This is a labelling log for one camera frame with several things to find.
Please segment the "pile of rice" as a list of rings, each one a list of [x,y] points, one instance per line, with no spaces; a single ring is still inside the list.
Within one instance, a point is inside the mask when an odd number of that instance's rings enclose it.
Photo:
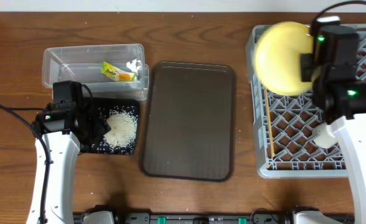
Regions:
[[[100,115],[111,130],[107,132],[97,147],[98,153],[130,155],[135,149],[139,112],[136,106],[113,106],[101,108]]]

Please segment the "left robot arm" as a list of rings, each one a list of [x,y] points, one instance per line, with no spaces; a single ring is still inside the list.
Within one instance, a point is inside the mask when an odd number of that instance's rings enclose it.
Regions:
[[[73,223],[73,182],[80,152],[89,152],[110,131],[95,112],[88,87],[80,82],[53,84],[53,103],[36,115],[37,166],[28,223]]]

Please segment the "small white green cup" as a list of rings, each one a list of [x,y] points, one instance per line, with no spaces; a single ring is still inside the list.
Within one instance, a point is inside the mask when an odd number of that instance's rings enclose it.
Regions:
[[[316,126],[313,129],[312,134],[317,134],[313,141],[318,147],[329,149],[337,144],[337,139],[332,132],[331,125],[328,125],[327,123]]]

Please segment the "green snack wrapper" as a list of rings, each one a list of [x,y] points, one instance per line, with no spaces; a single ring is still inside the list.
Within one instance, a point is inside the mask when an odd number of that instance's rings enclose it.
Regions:
[[[136,73],[121,70],[107,62],[103,62],[101,73],[115,82],[131,82],[136,78]]]

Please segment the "wooden chopstick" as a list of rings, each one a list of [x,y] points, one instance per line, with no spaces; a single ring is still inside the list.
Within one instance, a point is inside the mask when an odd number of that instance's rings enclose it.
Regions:
[[[270,138],[270,154],[271,158],[275,157],[275,150],[273,146],[273,134],[272,134],[272,122],[270,117],[270,105],[268,100],[268,91],[267,88],[265,89],[265,102],[266,102],[266,111],[267,111],[267,119],[268,119],[268,131],[269,131],[269,138]]]

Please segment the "white tissue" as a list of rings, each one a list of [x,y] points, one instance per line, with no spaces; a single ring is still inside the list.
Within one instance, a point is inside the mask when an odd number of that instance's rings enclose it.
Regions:
[[[138,58],[133,59],[132,61],[129,61],[126,63],[126,67],[134,73],[138,73],[139,70],[142,68],[142,62]]]

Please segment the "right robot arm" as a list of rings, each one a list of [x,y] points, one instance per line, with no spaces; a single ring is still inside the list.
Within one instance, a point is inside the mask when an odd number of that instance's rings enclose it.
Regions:
[[[359,35],[339,22],[313,22],[311,52],[301,54],[303,82],[313,84],[313,103],[342,151],[355,208],[366,223],[366,82],[356,79]]]

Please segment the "yellow round plate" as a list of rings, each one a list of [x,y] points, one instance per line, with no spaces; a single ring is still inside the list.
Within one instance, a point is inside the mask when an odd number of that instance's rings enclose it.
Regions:
[[[301,79],[300,56],[313,51],[309,26],[297,22],[280,22],[259,38],[252,59],[254,72],[263,86],[283,96],[300,95],[312,88],[320,76],[318,67],[310,82]]]

